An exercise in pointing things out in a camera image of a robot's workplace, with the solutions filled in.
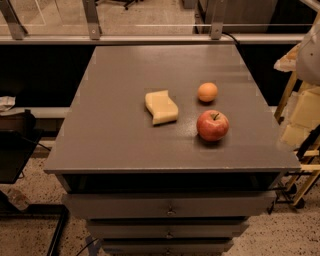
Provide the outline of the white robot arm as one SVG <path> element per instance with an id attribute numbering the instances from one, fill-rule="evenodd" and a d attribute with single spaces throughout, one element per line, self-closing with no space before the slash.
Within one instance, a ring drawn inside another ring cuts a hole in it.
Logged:
<path id="1" fill-rule="evenodd" d="M 298 148 L 320 124 L 320 23 L 317 22 L 301 43 L 277 60 L 278 71 L 296 71 L 297 78 L 310 87 L 289 97 L 287 115 L 280 125 L 280 141 Z"/>

